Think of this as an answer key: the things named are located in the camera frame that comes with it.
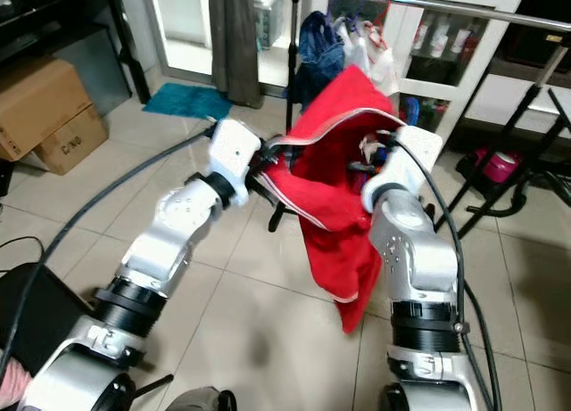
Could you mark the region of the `red knit sweater white stripes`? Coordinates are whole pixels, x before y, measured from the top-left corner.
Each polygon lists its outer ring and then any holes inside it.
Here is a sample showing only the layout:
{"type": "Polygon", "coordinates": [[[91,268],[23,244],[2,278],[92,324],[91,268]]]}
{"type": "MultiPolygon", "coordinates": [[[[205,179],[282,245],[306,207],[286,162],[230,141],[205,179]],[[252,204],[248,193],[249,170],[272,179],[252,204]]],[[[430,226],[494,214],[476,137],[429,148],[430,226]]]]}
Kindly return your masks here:
{"type": "Polygon", "coordinates": [[[359,143],[400,125],[393,106],[356,66],[343,70],[307,106],[285,135],[301,155],[283,178],[281,201],[297,212],[311,276],[332,296],[344,333],[366,312],[382,260],[368,243],[371,216],[363,207],[359,143]]]}

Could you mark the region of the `red hanger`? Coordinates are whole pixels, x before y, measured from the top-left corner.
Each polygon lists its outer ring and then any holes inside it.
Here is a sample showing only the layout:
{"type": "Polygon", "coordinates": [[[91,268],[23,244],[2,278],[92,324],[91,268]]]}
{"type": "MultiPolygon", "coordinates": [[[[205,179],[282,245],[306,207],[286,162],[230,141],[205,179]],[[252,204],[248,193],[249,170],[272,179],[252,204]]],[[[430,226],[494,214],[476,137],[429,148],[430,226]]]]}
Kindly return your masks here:
{"type": "Polygon", "coordinates": [[[378,48],[379,51],[384,51],[384,49],[388,48],[386,40],[384,40],[384,25],[387,19],[389,6],[391,6],[391,1],[385,1],[384,6],[377,12],[375,19],[368,21],[366,27],[368,30],[368,41],[370,41],[370,44],[375,48],[378,48]]]}

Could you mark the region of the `teal floor mat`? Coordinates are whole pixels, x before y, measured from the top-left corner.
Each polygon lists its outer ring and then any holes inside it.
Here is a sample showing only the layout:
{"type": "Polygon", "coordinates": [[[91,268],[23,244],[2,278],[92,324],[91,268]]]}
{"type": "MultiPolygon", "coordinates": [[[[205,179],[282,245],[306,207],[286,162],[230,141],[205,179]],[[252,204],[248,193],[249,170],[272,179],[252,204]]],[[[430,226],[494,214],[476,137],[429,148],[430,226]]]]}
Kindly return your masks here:
{"type": "Polygon", "coordinates": [[[228,117],[232,106],[231,101],[226,100],[222,93],[211,86],[167,82],[144,105],[143,111],[193,119],[221,120],[228,117]]]}

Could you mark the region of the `blue denim garment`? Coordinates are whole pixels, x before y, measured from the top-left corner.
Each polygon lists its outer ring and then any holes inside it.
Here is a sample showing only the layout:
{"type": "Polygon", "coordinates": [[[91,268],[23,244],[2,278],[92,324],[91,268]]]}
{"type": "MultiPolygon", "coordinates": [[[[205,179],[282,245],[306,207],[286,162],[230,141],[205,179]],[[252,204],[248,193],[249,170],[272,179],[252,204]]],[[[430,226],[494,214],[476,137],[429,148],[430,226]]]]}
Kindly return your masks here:
{"type": "Polygon", "coordinates": [[[290,89],[302,111],[345,69],[343,41],[324,12],[314,11],[299,27],[299,65],[290,89]]]}

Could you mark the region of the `magenta canister vacuum cleaner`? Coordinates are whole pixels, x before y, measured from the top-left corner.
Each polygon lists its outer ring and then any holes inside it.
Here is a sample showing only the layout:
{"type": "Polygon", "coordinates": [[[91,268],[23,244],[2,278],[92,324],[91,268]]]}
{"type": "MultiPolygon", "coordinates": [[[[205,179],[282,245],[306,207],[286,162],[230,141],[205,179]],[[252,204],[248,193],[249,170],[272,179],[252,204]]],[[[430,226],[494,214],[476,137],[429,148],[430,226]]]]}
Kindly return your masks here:
{"type": "Polygon", "coordinates": [[[509,179],[522,161],[518,152],[493,152],[488,149],[477,149],[472,153],[475,165],[485,162],[484,167],[477,171],[476,179],[482,184],[501,185],[509,179]]]}

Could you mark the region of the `grey curtain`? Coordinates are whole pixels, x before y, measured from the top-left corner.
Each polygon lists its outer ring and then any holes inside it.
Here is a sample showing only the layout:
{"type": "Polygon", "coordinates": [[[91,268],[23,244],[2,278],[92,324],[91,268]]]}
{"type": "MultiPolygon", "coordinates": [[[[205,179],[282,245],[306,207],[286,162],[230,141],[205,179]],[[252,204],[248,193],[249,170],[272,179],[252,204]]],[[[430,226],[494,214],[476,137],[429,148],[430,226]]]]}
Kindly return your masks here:
{"type": "Polygon", "coordinates": [[[209,0],[212,84],[234,104],[260,109],[262,90],[253,0],[209,0]]]}

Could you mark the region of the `white low cabinet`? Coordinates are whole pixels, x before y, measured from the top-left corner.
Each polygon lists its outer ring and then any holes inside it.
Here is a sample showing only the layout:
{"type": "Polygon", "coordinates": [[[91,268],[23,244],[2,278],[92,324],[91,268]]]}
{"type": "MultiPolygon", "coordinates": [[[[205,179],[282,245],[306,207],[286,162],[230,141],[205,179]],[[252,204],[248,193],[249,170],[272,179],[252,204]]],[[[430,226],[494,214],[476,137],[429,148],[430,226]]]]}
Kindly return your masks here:
{"type": "MultiPolygon", "coordinates": [[[[489,73],[474,93],[473,101],[462,118],[505,126],[531,85],[531,81],[489,73]]],[[[558,120],[558,109],[547,93],[548,88],[553,88],[571,115],[571,86],[545,85],[531,102],[529,110],[519,118],[517,128],[546,133],[558,120]]]]}

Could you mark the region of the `white framed glass door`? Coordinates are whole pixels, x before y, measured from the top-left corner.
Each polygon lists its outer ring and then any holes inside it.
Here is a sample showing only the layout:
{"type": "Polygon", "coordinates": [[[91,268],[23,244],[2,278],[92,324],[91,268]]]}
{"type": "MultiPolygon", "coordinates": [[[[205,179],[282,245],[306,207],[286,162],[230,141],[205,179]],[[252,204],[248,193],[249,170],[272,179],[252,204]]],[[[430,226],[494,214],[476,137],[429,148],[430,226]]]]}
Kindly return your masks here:
{"type": "MultiPolygon", "coordinates": [[[[209,0],[148,0],[158,31],[161,61],[169,69],[211,79],[209,0]]],[[[289,0],[253,0],[260,82],[285,86],[288,81],[289,0]]]]}

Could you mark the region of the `small printed cardboard box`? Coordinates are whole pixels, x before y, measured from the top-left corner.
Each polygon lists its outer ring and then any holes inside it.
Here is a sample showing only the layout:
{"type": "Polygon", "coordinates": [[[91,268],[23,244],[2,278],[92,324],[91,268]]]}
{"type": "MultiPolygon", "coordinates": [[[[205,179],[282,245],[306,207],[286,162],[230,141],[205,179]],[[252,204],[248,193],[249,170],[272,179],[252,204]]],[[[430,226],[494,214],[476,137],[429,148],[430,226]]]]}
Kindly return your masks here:
{"type": "Polygon", "coordinates": [[[109,134],[96,106],[88,105],[45,138],[34,154],[46,166],[46,171],[66,175],[106,141],[109,134]]]}

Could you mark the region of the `large brown cardboard box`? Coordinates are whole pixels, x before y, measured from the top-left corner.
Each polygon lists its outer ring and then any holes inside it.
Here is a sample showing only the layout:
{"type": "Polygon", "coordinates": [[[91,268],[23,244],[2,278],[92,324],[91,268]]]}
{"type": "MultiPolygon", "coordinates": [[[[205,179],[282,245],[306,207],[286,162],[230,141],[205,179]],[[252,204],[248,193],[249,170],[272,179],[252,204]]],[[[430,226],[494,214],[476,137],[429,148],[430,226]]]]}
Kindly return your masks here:
{"type": "Polygon", "coordinates": [[[0,155],[17,161],[93,105],[74,66],[61,58],[25,58],[0,69],[0,155]]]}

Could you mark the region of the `black chair seat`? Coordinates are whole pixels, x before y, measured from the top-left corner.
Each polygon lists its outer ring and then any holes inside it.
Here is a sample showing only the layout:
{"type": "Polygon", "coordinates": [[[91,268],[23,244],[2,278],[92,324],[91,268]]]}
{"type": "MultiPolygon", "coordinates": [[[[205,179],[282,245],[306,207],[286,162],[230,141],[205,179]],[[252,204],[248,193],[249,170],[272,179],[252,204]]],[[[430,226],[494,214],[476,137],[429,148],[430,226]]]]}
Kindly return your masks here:
{"type": "MultiPolygon", "coordinates": [[[[33,263],[16,266],[0,276],[0,337],[7,346],[18,300],[28,283],[33,263]]],[[[77,310],[70,301],[72,292],[49,269],[37,277],[26,301],[18,334],[12,347],[12,359],[21,363],[29,374],[36,375],[72,329],[77,310]]]]}

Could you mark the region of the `grey robot leg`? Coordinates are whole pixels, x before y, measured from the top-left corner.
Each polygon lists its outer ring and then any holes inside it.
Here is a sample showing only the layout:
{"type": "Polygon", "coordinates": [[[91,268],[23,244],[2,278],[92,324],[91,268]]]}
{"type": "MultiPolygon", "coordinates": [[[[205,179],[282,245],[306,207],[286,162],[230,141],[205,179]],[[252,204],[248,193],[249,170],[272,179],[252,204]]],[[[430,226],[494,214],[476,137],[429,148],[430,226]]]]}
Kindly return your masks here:
{"type": "Polygon", "coordinates": [[[174,398],[164,411],[237,411],[236,396],[231,390],[194,388],[174,398]]]}

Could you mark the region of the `black desk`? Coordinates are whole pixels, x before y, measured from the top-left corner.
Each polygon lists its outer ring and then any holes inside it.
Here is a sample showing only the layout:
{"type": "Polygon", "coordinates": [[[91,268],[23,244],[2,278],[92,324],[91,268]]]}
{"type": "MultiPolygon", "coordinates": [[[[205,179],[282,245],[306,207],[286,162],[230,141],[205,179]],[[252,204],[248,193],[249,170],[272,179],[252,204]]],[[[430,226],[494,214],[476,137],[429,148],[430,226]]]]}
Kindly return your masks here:
{"type": "Polygon", "coordinates": [[[44,51],[52,37],[93,24],[110,9],[113,35],[118,37],[117,61],[126,65],[138,100],[146,104],[152,92],[136,55],[132,29],[123,0],[3,0],[0,11],[0,65],[9,66],[32,51],[44,51]]]}

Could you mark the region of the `pink patterned cloth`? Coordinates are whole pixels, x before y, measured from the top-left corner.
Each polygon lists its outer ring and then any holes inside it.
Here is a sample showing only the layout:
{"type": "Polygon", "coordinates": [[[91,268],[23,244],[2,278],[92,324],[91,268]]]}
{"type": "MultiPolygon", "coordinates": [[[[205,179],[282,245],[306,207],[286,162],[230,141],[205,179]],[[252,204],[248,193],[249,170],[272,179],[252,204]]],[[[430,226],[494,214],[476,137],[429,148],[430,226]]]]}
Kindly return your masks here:
{"type": "Polygon", "coordinates": [[[3,411],[11,411],[11,408],[16,407],[24,399],[26,388],[32,380],[33,375],[18,359],[12,358],[8,362],[0,387],[0,406],[3,411]]]}

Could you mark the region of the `silver rail black clothes rack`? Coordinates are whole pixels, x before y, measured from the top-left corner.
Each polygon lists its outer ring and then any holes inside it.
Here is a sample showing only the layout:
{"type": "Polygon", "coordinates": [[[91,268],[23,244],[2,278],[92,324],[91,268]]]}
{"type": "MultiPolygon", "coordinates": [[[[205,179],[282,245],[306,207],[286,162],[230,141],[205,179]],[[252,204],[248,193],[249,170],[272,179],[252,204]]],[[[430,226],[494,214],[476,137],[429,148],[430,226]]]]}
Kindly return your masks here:
{"type": "MultiPolygon", "coordinates": [[[[555,71],[558,67],[562,58],[566,56],[567,51],[571,49],[571,23],[551,21],[545,19],[539,19],[539,17],[532,17],[523,14],[517,14],[516,12],[503,12],[497,11],[497,9],[481,9],[467,4],[457,4],[451,1],[434,1],[434,0],[382,0],[389,4],[404,4],[404,6],[420,7],[423,9],[435,9],[440,12],[448,12],[449,14],[464,14],[473,17],[481,17],[481,19],[487,19],[491,21],[501,21],[509,24],[517,24],[519,27],[530,27],[538,29],[549,29],[554,35],[559,36],[559,48],[556,49],[554,53],[548,58],[545,64],[545,69],[539,73],[538,78],[534,83],[527,89],[525,97],[522,101],[518,103],[517,109],[511,114],[509,122],[501,129],[501,133],[496,141],[493,141],[489,145],[489,152],[494,152],[498,150],[498,145],[505,143],[507,137],[509,137],[511,131],[517,129],[517,123],[519,118],[530,109],[531,102],[537,98],[542,86],[545,86],[548,82],[548,78],[551,73],[555,71]]],[[[298,25],[296,24],[297,9],[299,8],[299,0],[291,0],[291,14],[290,14],[290,31],[296,31],[298,25]]],[[[491,195],[485,196],[484,203],[477,211],[473,212],[473,216],[470,217],[468,222],[459,230],[459,236],[464,237],[470,229],[473,229],[478,223],[478,219],[488,215],[494,203],[496,203],[501,196],[509,189],[511,185],[518,181],[529,169],[538,162],[540,157],[542,157],[542,152],[550,149],[551,144],[554,143],[555,139],[559,137],[560,131],[566,129],[571,131],[571,118],[567,116],[566,110],[563,106],[559,104],[558,95],[556,95],[553,90],[548,90],[548,95],[550,95],[551,100],[553,100],[556,105],[556,109],[559,111],[558,120],[546,131],[543,138],[532,153],[527,154],[527,157],[522,159],[519,163],[517,169],[511,172],[509,178],[506,182],[502,184],[501,187],[497,188],[491,192],[491,195]]]]}

